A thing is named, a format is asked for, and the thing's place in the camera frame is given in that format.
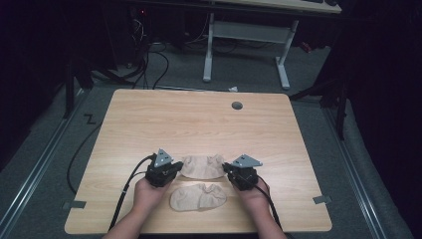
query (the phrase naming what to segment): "white table leg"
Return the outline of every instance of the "white table leg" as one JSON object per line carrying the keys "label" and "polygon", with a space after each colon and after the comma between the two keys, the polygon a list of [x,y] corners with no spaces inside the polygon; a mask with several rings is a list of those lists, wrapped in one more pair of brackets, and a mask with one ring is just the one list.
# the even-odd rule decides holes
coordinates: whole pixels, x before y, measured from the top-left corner
{"label": "white table leg", "polygon": [[212,41],[214,36],[214,13],[210,14],[209,30],[208,30],[208,49],[207,55],[205,56],[204,66],[204,82],[211,82],[212,72]]}
{"label": "white table leg", "polygon": [[282,88],[284,90],[288,90],[290,88],[288,75],[286,74],[286,69],[285,69],[285,60],[286,60],[286,56],[288,55],[289,48],[292,45],[293,38],[295,37],[298,24],[299,24],[298,20],[293,22],[289,35],[288,35],[288,39],[285,44],[285,48],[283,50],[283,54],[281,57],[276,58],[277,69],[279,70],[280,81],[282,82]]}

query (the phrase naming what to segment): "folded cloth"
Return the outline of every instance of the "folded cloth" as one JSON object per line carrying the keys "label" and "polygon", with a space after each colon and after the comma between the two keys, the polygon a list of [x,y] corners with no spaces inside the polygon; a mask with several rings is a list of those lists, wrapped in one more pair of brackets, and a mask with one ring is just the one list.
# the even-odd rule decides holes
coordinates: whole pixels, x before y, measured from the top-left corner
{"label": "folded cloth", "polygon": [[185,177],[195,179],[213,179],[224,176],[223,156],[185,156],[182,157],[183,167],[180,173]]}
{"label": "folded cloth", "polygon": [[170,197],[170,206],[176,211],[193,211],[200,208],[216,208],[223,205],[227,196],[223,189],[211,184],[198,183],[174,190]]}

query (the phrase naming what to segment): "hand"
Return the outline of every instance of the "hand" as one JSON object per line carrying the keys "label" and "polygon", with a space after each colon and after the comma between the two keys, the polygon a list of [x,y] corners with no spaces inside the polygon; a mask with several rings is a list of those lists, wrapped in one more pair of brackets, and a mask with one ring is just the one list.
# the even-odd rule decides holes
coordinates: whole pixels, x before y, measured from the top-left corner
{"label": "hand", "polygon": [[133,206],[104,238],[138,238],[140,228],[153,209],[160,203],[171,182],[163,187],[154,187],[142,178],[134,188]]}
{"label": "hand", "polygon": [[160,203],[170,185],[171,182],[163,187],[154,187],[146,178],[139,180],[134,188],[132,211],[149,214]]}
{"label": "hand", "polygon": [[[267,185],[261,178],[258,179],[257,186],[267,193],[267,195],[270,195]],[[240,191],[237,187],[235,187],[235,191],[242,199],[246,210],[252,217],[257,216],[257,214],[262,213],[263,211],[270,212],[267,197],[257,188],[254,187],[251,190]]]}
{"label": "hand", "polygon": [[[270,195],[269,188],[261,178],[258,179],[257,186],[267,193],[267,195]],[[235,187],[235,191],[239,194],[243,205],[254,221],[259,238],[287,239],[283,230],[272,217],[268,199],[261,191],[255,187],[252,190],[246,191],[240,191]]]}

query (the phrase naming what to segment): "black cable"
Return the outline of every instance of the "black cable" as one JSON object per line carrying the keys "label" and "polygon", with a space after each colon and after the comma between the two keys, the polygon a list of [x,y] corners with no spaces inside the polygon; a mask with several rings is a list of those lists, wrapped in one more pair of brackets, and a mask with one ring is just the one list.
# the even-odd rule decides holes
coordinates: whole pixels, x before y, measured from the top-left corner
{"label": "black cable", "polygon": [[139,74],[142,75],[142,73],[146,70],[146,64],[145,64],[145,61],[143,60],[142,53],[143,51],[141,48],[135,50],[135,61],[137,61],[136,56],[139,55],[139,63],[137,64],[137,68],[133,72],[123,75],[122,77],[119,77],[115,73],[109,70],[105,70],[105,69],[98,69],[98,71],[102,73],[105,77],[99,76],[95,73],[91,73],[91,76],[101,81],[114,81],[119,84],[129,85],[130,82],[126,81],[127,79],[135,77],[136,75],[139,75]]}
{"label": "black cable", "polygon": [[75,161],[75,158],[77,157],[78,153],[80,152],[80,150],[82,149],[82,147],[84,146],[84,144],[88,141],[88,139],[93,135],[93,133],[100,128],[100,126],[103,124],[103,122],[100,122],[91,132],[90,134],[88,134],[88,136],[84,139],[84,141],[79,145],[77,151],[75,152],[74,156],[71,159],[71,162],[69,163],[68,166],[68,172],[67,172],[67,180],[68,180],[68,185],[69,188],[71,189],[71,191],[76,195],[77,194],[77,190],[75,189],[75,187],[72,185],[71,182],[71,168],[72,168],[72,164]]}
{"label": "black cable", "polygon": [[[149,52],[146,53],[146,65],[149,64]],[[143,74],[143,89],[147,89],[148,90],[149,85],[148,85],[148,80],[146,79],[146,70],[145,70],[145,74]]]}
{"label": "black cable", "polygon": [[221,53],[221,54],[228,54],[228,53],[231,53],[231,52],[235,51],[237,49],[237,47],[238,47],[238,41],[235,41],[233,43],[231,43],[230,41],[222,41],[222,42],[228,42],[229,44],[227,44],[226,46],[228,46],[230,44],[233,44],[233,48],[224,52],[224,51],[217,50],[216,47],[213,47],[213,51],[214,52]]}
{"label": "black cable", "polygon": [[205,39],[208,39],[207,37],[203,37],[203,35],[205,33],[205,30],[207,29],[209,19],[210,19],[210,14],[207,14],[207,17],[205,18],[204,27],[202,28],[201,33],[199,33],[198,37],[194,38],[192,41],[185,42],[184,43],[185,46],[188,46],[188,44],[191,44],[191,43],[196,43],[196,42],[200,42],[200,41],[203,41]]}
{"label": "black cable", "polygon": [[276,45],[276,43],[266,42],[266,43],[261,43],[260,46],[254,46],[254,45],[246,44],[242,41],[238,41],[238,45],[242,47],[247,47],[247,48],[263,49],[263,48],[269,48],[271,46],[274,46]]}
{"label": "black cable", "polygon": [[139,82],[139,80],[143,77],[145,75],[145,71],[143,71],[140,75],[139,75],[139,77],[134,81],[134,83],[133,83],[133,86],[132,86],[132,89],[135,89],[136,88],[136,85],[137,85],[137,82]]}
{"label": "black cable", "polygon": [[270,186],[267,184],[267,182],[264,180],[264,178],[262,178],[260,175],[258,175],[258,177],[259,177],[259,178],[261,178],[261,180],[263,180],[263,182],[264,182],[265,186],[267,187],[268,194],[270,194],[270,195],[271,195],[271,193],[270,193]]}
{"label": "black cable", "polygon": [[[207,40],[207,38],[204,38],[204,39],[201,39],[201,40],[198,40],[197,42],[193,42],[193,43],[185,43],[185,47],[187,47],[187,48],[189,48],[189,49],[193,49],[193,50],[201,50],[201,49],[204,49],[204,48],[206,48],[208,45],[207,45],[207,43],[203,43],[203,41],[205,41],[205,40]],[[194,44],[200,44],[201,46],[200,47],[192,47],[192,46],[190,46],[190,45],[194,45]]]}
{"label": "black cable", "polygon": [[109,225],[109,229],[108,229],[108,231],[110,231],[110,229],[111,229],[111,228],[115,225],[115,222],[117,221],[118,213],[120,212],[121,205],[123,204],[124,197],[126,196],[127,190],[129,189],[129,184],[130,184],[131,180],[132,180],[132,179],[133,179],[136,175],[138,175],[138,174],[142,173],[142,172],[139,172],[139,173],[136,173],[136,172],[137,172],[137,170],[139,169],[139,167],[140,167],[140,166],[141,166],[141,165],[142,165],[145,161],[147,161],[147,160],[149,160],[149,159],[153,160],[153,156],[154,156],[154,154],[152,154],[152,155],[150,155],[150,156],[148,156],[148,157],[144,158],[144,159],[143,159],[143,160],[141,160],[141,161],[137,164],[137,166],[134,168],[134,170],[133,170],[132,174],[130,175],[129,179],[127,180],[126,184],[124,185],[124,188],[123,188],[123,191],[121,192],[120,198],[118,199],[117,206],[115,207],[114,216],[112,217],[112,221],[111,221],[111,224]]}
{"label": "black cable", "polygon": [[162,49],[158,50],[158,51],[150,51],[150,53],[164,52],[165,50],[167,50],[167,44],[165,44],[165,43],[163,43],[163,42],[160,42],[160,43],[153,43],[152,45],[158,45],[158,44],[161,44],[161,45],[163,45],[164,47],[163,47]]}
{"label": "black cable", "polygon": [[158,55],[160,55],[161,57],[163,57],[164,59],[165,59],[165,61],[166,61],[166,63],[167,63],[167,66],[165,67],[165,70],[164,70],[164,72],[161,74],[161,76],[155,81],[155,83],[154,83],[154,85],[152,86],[152,89],[153,90],[155,90],[155,87],[156,87],[156,85],[158,84],[158,82],[161,80],[161,78],[162,77],[164,77],[164,75],[167,73],[167,70],[168,70],[168,66],[170,65],[169,64],[169,62],[168,62],[168,59],[164,56],[164,55],[162,55],[161,53],[159,53],[159,52],[153,52],[153,53],[155,53],[155,54],[158,54]]}
{"label": "black cable", "polygon": [[290,233],[286,233],[286,232],[285,232],[285,235],[286,235],[288,238],[290,238],[290,239],[295,239],[295,237],[294,237],[292,234],[290,234]]}
{"label": "black cable", "polygon": [[136,177],[136,176],[138,176],[138,175],[140,175],[140,174],[143,174],[143,173],[146,173],[146,171],[142,171],[142,172],[137,172],[133,177]]}

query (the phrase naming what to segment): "wooden table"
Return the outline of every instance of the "wooden table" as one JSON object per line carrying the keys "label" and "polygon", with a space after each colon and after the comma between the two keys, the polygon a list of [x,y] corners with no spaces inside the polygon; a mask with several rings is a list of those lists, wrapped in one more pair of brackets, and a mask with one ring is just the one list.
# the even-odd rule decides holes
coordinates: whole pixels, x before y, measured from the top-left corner
{"label": "wooden table", "polygon": [[[233,102],[243,105],[232,108]],[[281,94],[117,90],[110,102],[65,229],[70,234],[106,233],[121,190],[140,160],[163,148],[175,161],[219,153],[232,162],[248,154],[271,186],[285,231],[327,231],[331,222],[289,98]],[[147,161],[140,171],[146,170]],[[121,218],[131,207],[135,182]],[[221,186],[227,202],[212,210],[176,212],[169,196],[205,182]],[[256,231],[227,177],[188,179],[180,173],[142,233],[244,233]]]}

